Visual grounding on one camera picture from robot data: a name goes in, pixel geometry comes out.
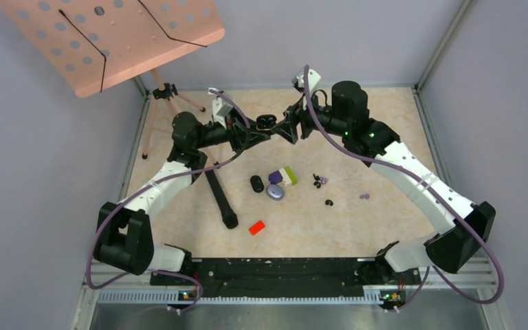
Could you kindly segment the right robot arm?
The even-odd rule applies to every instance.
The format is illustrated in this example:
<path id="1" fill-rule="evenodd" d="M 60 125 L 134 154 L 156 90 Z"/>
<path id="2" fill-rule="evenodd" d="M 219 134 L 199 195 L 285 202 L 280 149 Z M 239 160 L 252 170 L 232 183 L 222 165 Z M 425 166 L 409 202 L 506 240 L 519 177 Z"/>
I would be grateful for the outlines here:
<path id="1" fill-rule="evenodd" d="M 495 208 L 474 203 L 424 166 L 387 124 L 370 117 L 368 94 L 350 80 L 331 88 L 331 104 L 319 105 L 315 83 L 292 80 L 301 99 L 288 107 L 273 132 L 295 144 L 318 131 L 340 152 L 360 160 L 394 184 L 420 209 L 434 228 L 423 238 L 397 241 L 378 252 L 377 277 L 394 283 L 404 271 L 433 266 L 456 274 L 479 250 L 487 250 Z"/>

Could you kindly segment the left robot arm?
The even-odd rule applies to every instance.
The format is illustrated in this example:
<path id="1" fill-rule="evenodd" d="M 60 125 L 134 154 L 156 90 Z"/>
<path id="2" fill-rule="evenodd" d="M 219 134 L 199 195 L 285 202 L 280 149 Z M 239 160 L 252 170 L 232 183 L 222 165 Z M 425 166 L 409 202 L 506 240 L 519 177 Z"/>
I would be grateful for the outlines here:
<path id="1" fill-rule="evenodd" d="M 240 153 L 270 140 L 271 135 L 258 130 L 253 120 L 243 123 L 237 111 L 226 116 L 223 124 L 202 124 L 191 112 L 178 113 L 173 119 L 173 148 L 159 172 L 130 197 L 101 207 L 93 258 L 133 275 L 166 270 L 173 282 L 187 283 L 193 266 L 185 261 L 185 251 L 173 245 L 155 245 L 152 222 L 205 170 L 203 148 L 228 142 Z"/>

